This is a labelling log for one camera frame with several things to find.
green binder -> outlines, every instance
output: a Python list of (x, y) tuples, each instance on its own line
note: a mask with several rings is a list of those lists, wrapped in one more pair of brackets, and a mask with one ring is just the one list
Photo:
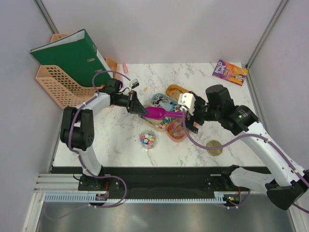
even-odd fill
[[(41, 65), (57, 65), (84, 87), (92, 86), (99, 71), (111, 70), (85, 29), (30, 52)], [(95, 85), (106, 84), (111, 72), (99, 74)]]

white wall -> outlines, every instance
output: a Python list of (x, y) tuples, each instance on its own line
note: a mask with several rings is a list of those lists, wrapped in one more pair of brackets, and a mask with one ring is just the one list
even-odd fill
[[(251, 69), (269, 133), (305, 169), (309, 169), (308, 9), (308, 0), (288, 3)], [(309, 209), (308, 192), (300, 202)]]
[(246, 63), (280, 0), (43, 0), (60, 32), (85, 28), (126, 63)]
[(19, 232), (38, 173), (46, 172), (61, 110), (35, 81), (30, 49), (51, 32), (32, 0), (0, 3), (0, 231)]

basket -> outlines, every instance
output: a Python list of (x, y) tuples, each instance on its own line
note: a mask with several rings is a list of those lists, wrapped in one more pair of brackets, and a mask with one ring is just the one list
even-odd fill
[[(68, 34), (54, 34), (51, 43), (66, 36)], [(104, 59), (111, 70), (117, 70), (117, 62), (111, 58)], [(57, 65), (41, 65), (35, 79), (62, 109), (82, 104), (95, 93), (94, 88), (79, 85)]]

table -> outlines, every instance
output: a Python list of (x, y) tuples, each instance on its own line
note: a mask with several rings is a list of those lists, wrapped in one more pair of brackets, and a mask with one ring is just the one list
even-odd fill
[[(177, 84), (195, 92), (207, 101), (205, 90), (209, 86), (221, 84), (228, 88), (236, 105), (246, 105), (254, 111), (247, 83), (242, 87), (213, 77), (216, 63), (186, 64), (130, 64), (127, 65), (130, 79), (138, 79), (140, 86), (135, 90), (141, 103), (150, 102), (158, 92), (165, 93), (171, 84)], [(204, 149), (195, 146), (188, 138), (180, 143), (173, 142), (166, 132), (154, 131), (157, 144), (151, 150), (141, 147), (139, 135), (151, 128), (130, 115), (123, 107), (106, 108), (95, 118), (95, 140), (93, 147), (103, 166), (122, 167), (181, 167), (181, 166), (264, 166), (256, 154), (242, 141), (223, 149), (221, 155), (213, 157)], [(234, 138), (218, 122), (205, 122), (199, 126), (199, 133), (192, 137), (206, 145), (210, 140), (222, 144)], [(76, 155), (65, 144), (59, 142), (53, 166), (80, 166)]]

pink scoop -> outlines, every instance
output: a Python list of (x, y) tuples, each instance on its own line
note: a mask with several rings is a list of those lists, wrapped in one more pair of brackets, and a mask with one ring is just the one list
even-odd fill
[(182, 117), (182, 112), (173, 112), (173, 111), (166, 111), (164, 108), (159, 107), (146, 107), (145, 108), (148, 112), (147, 115), (142, 115), (143, 117), (153, 118), (156, 120), (162, 120), (165, 117)]

